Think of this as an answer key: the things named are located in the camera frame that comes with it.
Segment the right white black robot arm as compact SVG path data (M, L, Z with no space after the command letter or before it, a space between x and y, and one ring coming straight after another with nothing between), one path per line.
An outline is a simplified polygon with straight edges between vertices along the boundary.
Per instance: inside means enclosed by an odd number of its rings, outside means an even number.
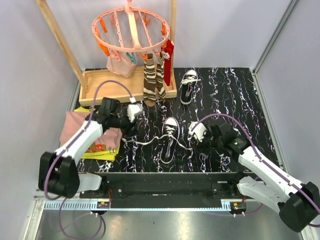
M196 150L203 153L221 151L263 181L258 183L249 175L239 172L227 185L230 197L236 199L243 195L262 203L275 211L282 222L297 233L319 216L319 188L311 181L303 183L284 172L226 123L205 126L193 122L189 127L189 135L195 140Z

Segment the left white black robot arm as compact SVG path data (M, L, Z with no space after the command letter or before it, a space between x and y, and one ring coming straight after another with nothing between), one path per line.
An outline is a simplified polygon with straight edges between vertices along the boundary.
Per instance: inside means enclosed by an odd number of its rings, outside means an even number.
M77 193L90 191L95 197L103 198L108 186L95 173L78 172L77 164L89 147L110 128L121 130L123 135L136 134L136 119L143 107L132 97L126 113L116 112L119 100L103 98L97 111L86 116L79 130L54 152L44 152L40 157L38 187L49 194L72 198Z

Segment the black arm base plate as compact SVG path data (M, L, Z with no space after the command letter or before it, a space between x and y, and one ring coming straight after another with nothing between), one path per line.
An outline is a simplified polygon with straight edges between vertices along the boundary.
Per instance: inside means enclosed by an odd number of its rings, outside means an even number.
M102 173L102 189L82 191L82 199L111 198L112 210L225 210L222 200L243 200L233 181L238 173Z

